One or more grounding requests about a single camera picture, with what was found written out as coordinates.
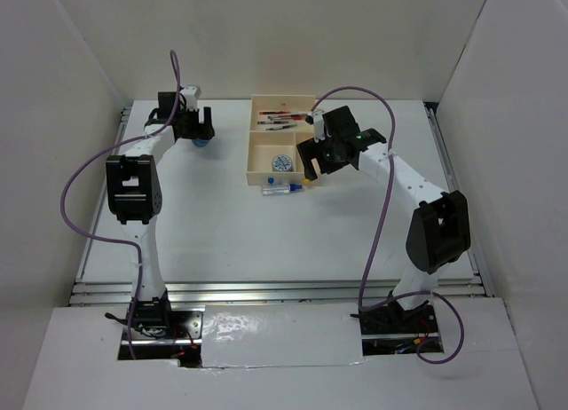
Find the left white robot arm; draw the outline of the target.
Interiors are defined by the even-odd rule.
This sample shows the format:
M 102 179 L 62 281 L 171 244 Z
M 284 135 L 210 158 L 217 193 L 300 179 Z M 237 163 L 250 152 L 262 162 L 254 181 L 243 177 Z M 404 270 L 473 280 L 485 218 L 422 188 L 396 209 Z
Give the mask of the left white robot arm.
M 197 85 L 160 92 L 143 138 L 124 154 L 106 159 L 109 210 L 126 240 L 137 245 L 132 256 L 131 304 L 124 324 L 156 338 L 168 336 L 175 327 L 156 244 L 157 217 L 163 204 L 157 164 L 180 139 L 205 146 L 215 136 L 211 109 L 198 108 L 200 95 Z

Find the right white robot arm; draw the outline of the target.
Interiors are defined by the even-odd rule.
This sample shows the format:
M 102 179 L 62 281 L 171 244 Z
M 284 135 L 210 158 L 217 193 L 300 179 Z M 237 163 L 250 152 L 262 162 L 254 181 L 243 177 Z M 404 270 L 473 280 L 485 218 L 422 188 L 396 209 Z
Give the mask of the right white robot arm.
M 419 308 L 446 266 L 470 247 L 467 199 L 459 191 L 433 184 L 405 162 L 393 149 L 393 136 L 362 130 L 347 106 L 313 109 L 306 121 L 314 135 L 296 146 L 306 180 L 352 166 L 384 186 L 385 206 L 396 198 L 409 215 L 405 243 L 409 266 L 390 292 L 387 311 L 390 327 L 406 332 L 416 324 Z

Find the green gel pen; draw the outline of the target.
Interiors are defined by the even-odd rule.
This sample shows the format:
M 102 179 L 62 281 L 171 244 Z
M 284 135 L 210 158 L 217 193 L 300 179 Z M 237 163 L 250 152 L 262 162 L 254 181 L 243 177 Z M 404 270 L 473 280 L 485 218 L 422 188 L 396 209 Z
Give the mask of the green gel pen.
M 265 129 L 265 131 L 287 130 L 287 129 L 295 128 L 295 126 L 296 126 L 295 123 L 281 124 L 281 125 L 275 125 L 275 126 L 269 127 L 267 129 Z

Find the clear pushpin case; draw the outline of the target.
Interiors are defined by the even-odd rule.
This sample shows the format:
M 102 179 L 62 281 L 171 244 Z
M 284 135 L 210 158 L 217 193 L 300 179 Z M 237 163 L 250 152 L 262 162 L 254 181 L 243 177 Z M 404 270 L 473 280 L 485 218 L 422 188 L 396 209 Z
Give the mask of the clear pushpin case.
M 282 184 L 270 183 L 261 186 L 261 194 L 263 196 L 287 195 L 287 194 L 302 192 L 303 190 L 304 186 L 297 183 L 282 183 Z

